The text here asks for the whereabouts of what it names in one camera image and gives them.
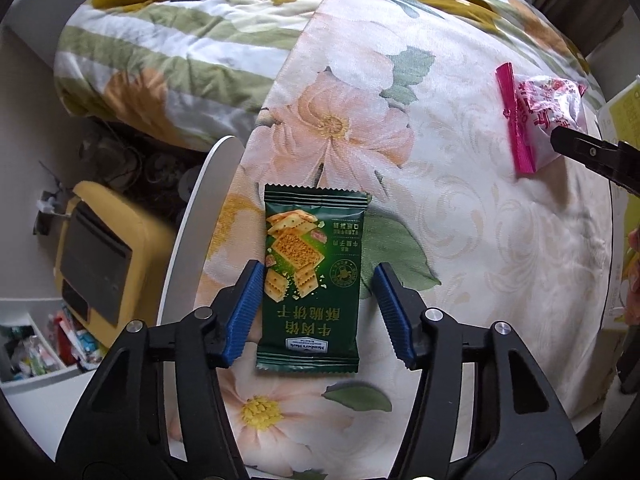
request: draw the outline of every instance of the wall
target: wall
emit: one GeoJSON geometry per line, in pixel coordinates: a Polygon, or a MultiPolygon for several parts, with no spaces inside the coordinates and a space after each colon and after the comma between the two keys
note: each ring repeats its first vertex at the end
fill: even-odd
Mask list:
{"type": "Polygon", "coordinates": [[[51,70],[0,26],[0,300],[58,296],[53,282],[55,234],[31,234],[36,200],[55,191],[41,160],[72,186],[86,171],[78,161],[82,132],[56,96],[51,70]]]}
{"type": "Polygon", "coordinates": [[[640,20],[629,7],[623,27],[587,56],[607,101],[640,74],[640,20]]]}

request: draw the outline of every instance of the pink snack package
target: pink snack package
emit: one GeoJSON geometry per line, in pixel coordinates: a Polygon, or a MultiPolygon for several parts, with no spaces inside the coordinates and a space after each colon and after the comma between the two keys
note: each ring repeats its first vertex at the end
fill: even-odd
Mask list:
{"type": "Polygon", "coordinates": [[[511,63],[499,66],[495,73],[518,173],[535,173],[558,158],[550,140],[556,126],[587,132],[582,108],[586,86],[546,75],[514,75],[511,63]]]}

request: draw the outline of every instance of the metal screw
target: metal screw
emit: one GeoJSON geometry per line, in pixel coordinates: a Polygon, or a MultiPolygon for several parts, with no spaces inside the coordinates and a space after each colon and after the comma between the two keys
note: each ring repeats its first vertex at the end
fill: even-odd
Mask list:
{"type": "Polygon", "coordinates": [[[134,319],[133,321],[129,321],[127,323],[127,332],[131,332],[135,334],[136,332],[140,332],[142,330],[142,321],[139,319],[134,319]]]}
{"type": "Polygon", "coordinates": [[[201,306],[196,309],[194,316],[198,319],[209,319],[211,314],[213,314],[213,311],[208,306],[201,306]]]}
{"type": "Polygon", "coordinates": [[[431,321],[440,321],[443,316],[444,314],[442,313],[442,311],[438,310],[437,308],[428,308],[424,311],[424,317],[431,321]]]}
{"type": "Polygon", "coordinates": [[[495,324],[494,328],[498,334],[502,335],[507,335],[511,332],[511,325],[509,323],[505,323],[504,321],[498,321],[498,323],[495,324]]]}

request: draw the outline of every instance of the white label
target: white label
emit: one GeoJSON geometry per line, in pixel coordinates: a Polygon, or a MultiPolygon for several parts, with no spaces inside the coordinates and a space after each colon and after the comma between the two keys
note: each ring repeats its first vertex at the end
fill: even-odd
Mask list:
{"type": "Polygon", "coordinates": [[[312,337],[290,337],[285,339],[287,349],[297,352],[322,352],[326,354],[329,346],[327,341],[313,339],[312,337]]]}

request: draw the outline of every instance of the green snack package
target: green snack package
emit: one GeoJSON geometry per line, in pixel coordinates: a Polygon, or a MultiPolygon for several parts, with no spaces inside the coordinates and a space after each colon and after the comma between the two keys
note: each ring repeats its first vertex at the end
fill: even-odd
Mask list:
{"type": "Polygon", "coordinates": [[[267,272],[256,367],[357,372],[360,191],[264,187],[267,272]]]}

